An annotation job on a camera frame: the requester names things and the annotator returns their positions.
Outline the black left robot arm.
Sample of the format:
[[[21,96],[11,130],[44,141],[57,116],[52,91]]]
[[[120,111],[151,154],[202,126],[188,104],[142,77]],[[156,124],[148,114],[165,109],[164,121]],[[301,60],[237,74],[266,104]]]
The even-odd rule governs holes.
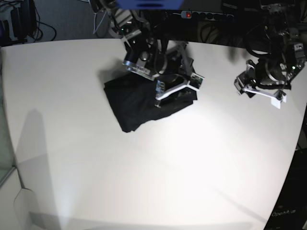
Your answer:
[[[261,22],[243,36],[246,51],[258,59],[246,61],[246,70],[234,81],[239,94],[252,98],[256,94],[285,101],[286,90],[305,67],[307,56],[300,38],[296,2],[294,0],[259,1]],[[252,50],[252,32],[259,31],[260,39],[267,41],[269,52]]]

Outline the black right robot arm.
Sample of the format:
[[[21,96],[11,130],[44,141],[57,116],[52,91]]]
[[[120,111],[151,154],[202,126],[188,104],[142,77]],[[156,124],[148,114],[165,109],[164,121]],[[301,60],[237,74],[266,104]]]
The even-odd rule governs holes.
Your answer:
[[[91,0],[95,14],[110,18],[110,33],[119,37],[125,47],[123,65],[127,71],[156,83],[155,101],[189,89],[197,92],[204,79],[193,67],[186,50],[188,42],[168,34],[170,12],[178,10],[180,0]]]

